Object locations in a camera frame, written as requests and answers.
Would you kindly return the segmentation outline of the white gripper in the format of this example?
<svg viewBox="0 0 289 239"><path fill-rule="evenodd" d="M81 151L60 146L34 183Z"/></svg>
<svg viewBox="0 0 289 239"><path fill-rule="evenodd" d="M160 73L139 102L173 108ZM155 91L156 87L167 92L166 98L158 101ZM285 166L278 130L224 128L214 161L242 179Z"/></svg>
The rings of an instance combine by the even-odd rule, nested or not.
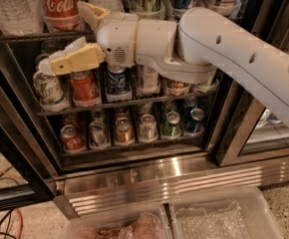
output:
<svg viewBox="0 0 289 239"><path fill-rule="evenodd" d="M90 28L94 32L98 30L96 39L101 47L97 43L88 43L85 37L78 38L64 50L43 59L38 70L48 76L62 76L96 69L105 58L112 66L132 67L135 64L139 16L130 13L111 14L106 8L83 1L78 1L77 7L79 15Z"/></svg>

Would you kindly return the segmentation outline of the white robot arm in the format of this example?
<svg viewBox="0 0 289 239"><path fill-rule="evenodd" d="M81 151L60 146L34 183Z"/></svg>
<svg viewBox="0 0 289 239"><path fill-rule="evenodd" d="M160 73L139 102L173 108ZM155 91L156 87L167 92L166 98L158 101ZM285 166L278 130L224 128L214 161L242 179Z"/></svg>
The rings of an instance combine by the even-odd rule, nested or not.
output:
<svg viewBox="0 0 289 239"><path fill-rule="evenodd" d="M289 127L289 55L222 15L195 7L174 22L112 13L82 1L78 8L96 42L80 38L49 56L39 63L43 74L82 72L106 62L144 65L168 79L200 84L218 68Z"/></svg>

